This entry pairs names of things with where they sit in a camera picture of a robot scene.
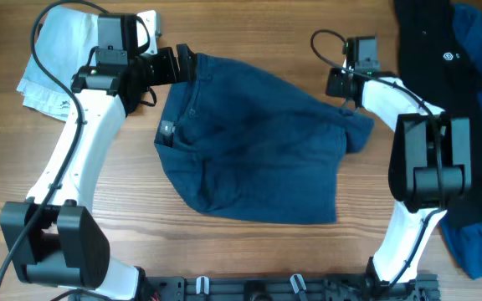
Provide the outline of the dark blue denim shorts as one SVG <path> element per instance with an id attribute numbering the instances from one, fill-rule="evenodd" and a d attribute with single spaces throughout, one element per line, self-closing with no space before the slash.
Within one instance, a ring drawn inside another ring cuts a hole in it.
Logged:
<path id="1" fill-rule="evenodd" d="M 341 161 L 364 148 L 373 126 L 250 64 L 199 54 L 195 79 L 170 88 L 154 144 L 196 212 L 327 224 L 336 221 Z"/>

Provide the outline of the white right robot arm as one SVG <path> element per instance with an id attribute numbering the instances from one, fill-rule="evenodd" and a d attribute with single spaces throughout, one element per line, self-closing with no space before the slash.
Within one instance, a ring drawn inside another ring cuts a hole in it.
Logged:
<path id="1" fill-rule="evenodd" d="M 388 185 L 394 209 L 369 267 L 384 288 L 410 283 L 434 228 L 449 203 L 471 187 L 469 120 L 449 117 L 420 99 L 396 77 L 334 67 L 329 96 L 352 100 L 394 132 Z"/>

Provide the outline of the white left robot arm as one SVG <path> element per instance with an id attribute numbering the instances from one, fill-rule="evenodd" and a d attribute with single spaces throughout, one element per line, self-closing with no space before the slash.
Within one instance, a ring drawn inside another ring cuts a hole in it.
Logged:
<path id="1" fill-rule="evenodd" d="M 156 54 L 92 48 L 68 89 L 70 115 L 43 174 L 23 202 L 7 202 L 0 226 L 8 267 L 22 283 L 66 288 L 104 300 L 157 300 L 142 268 L 110 254 L 108 238 L 92 216 L 100 171 L 128 114 L 156 85 L 193 79 L 196 54 L 186 44 Z"/>

